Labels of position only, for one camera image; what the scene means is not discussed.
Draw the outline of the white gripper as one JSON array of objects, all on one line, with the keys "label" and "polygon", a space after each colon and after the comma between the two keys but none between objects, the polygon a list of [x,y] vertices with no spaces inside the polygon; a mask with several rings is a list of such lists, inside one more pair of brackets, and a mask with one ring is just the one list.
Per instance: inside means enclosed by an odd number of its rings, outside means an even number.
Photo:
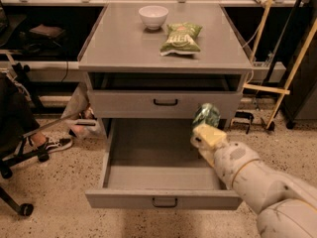
[{"label": "white gripper", "polygon": [[208,124],[201,124],[193,129],[191,143],[229,189],[233,188],[234,179],[240,169],[260,158],[247,145],[229,142],[224,131]]}]

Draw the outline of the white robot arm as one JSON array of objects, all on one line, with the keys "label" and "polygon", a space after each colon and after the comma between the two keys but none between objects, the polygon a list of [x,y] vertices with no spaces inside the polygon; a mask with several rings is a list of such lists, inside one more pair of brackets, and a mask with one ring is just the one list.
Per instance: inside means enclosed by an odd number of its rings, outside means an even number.
[{"label": "white robot arm", "polygon": [[271,169],[256,151],[208,124],[193,129],[191,143],[257,215],[262,238],[317,238],[316,187]]}]

